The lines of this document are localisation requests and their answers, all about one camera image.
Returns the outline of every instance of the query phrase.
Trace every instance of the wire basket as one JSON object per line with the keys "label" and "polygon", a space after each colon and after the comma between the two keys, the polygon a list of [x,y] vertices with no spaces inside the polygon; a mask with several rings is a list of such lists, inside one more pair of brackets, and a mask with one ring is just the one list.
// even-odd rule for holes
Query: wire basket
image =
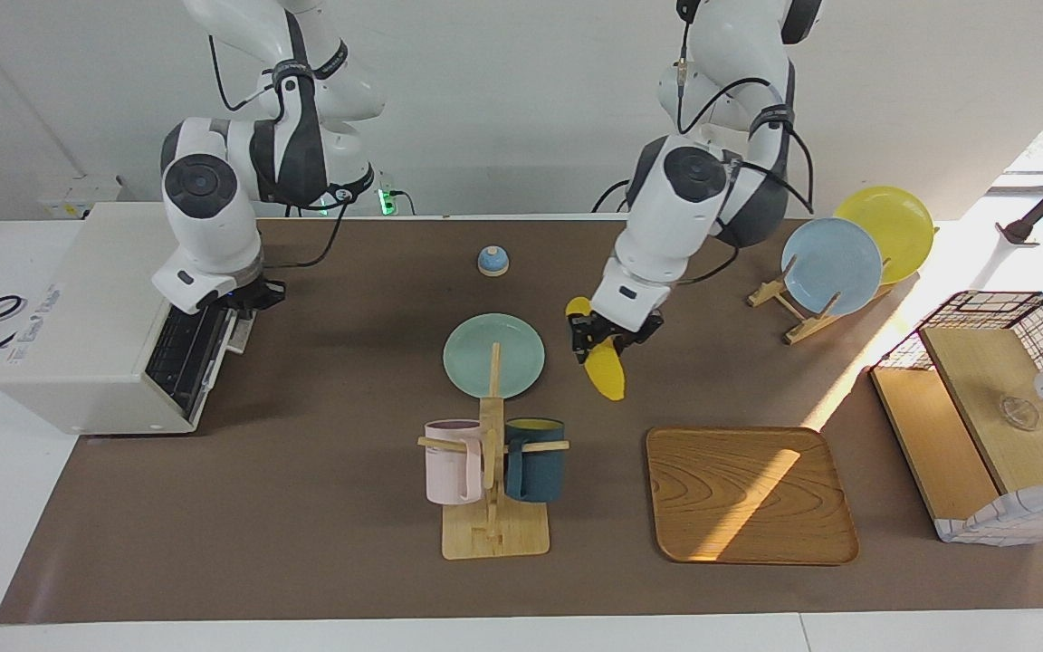
{"label": "wire basket", "polygon": [[923,329],[1006,329],[1014,331],[1038,368],[1043,368],[1043,292],[960,292],[924,318],[877,367],[931,370]]}

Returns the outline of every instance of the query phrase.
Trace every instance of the white wall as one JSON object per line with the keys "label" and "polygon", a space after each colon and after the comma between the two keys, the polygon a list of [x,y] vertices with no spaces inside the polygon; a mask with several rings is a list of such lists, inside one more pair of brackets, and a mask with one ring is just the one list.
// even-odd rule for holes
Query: white wall
{"label": "white wall", "polygon": [[[960,217],[1043,127],[1043,3],[825,4],[792,50],[820,211],[894,183]],[[388,86],[386,114],[360,124],[372,160],[422,212],[588,210],[670,129],[655,102],[682,26],[670,0],[331,5]],[[250,90],[260,66],[224,52],[229,93]],[[162,137],[181,117],[226,115],[177,0],[0,0],[0,64],[14,103],[34,108],[19,120],[0,106],[0,218],[40,216],[29,180],[60,167],[154,198]]]}

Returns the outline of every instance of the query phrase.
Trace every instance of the yellow plate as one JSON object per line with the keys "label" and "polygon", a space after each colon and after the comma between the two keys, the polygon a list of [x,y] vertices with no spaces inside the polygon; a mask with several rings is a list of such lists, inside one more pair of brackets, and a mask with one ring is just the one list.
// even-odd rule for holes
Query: yellow plate
{"label": "yellow plate", "polygon": [[[566,306],[566,316],[590,314],[591,310],[590,299],[576,297]],[[606,338],[593,347],[586,358],[584,367],[598,393],[614,402],[626,397],[626,371],[622,368],[622,360],[617,358],[613,338]]]}
{"label": "yellow plate", "polygon": [[936,235],[931,214],[907,190],[893,186],[860,190],[841,203],[835,217],[857,223],[876,241],[888,261],[881,285],[911,276],[931,252]]}

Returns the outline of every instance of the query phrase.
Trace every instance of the checkered cloth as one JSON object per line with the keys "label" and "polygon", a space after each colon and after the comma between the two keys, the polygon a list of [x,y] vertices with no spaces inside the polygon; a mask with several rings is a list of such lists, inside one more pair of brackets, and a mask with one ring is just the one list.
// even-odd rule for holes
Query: checkered cloth
{"label": "checkered cloth", "polygon": [[1043,540],[1043,485],[993,500],[972,517],[937,518],[937,532],[948,544],[1024,546]]}

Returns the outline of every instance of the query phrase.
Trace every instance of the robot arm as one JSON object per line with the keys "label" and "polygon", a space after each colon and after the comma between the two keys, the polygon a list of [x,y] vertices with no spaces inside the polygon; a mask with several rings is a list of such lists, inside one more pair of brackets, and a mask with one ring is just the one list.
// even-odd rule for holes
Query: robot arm
{"label": "robot arm", "polygon": [[[682,134],[642,149],[627,189],[627,226],[592,296],[592,313],[571,317],[580,362],[607,338],[620,353],[646,341],[662,324],[659,306],[708,237],[737,249],[779,226],[795,87],[783,45],[806,35],[812,5],[819,10],[820,0],[679,0],[680,16],[693,24],[695,62],[675,63],[662,75],[659,100],[672,120],[682,106]],[[704,104],[721,92],[722,100]],[[746,156],[686,136],[692,123],[704,122],[746,131]]]}
{"label": "robot arm", "polygon": [[195,20],[271,66],[261,104],[269,120],[187,119],[163,143],[162,191],[179,247],[153,275],[176,308],[217,300],[264,310],[285,285],[264,277],[251,201],[307,210],[346,207],[373,182],[360,138],[343,120],[385,106],[348,61],[322,0],[185,0]]}

